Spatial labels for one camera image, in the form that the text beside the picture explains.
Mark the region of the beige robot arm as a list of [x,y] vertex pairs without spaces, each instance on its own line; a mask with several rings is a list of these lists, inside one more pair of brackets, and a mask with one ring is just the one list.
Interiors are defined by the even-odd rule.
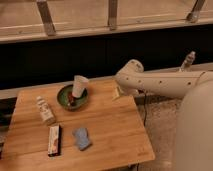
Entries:
[[146,90],[180,98],[172,171],[213,171],[213,71],[145,72],[131,59],[114,78],[128,94]]

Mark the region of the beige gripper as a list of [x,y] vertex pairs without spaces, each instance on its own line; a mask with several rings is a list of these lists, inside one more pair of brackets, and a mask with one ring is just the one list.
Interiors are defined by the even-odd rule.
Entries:
[[113,91],[112,99],[116,100],[122,96],[128,96],[128,95],[137,96],[138,94],[139,92],[136,89],[117,86]]

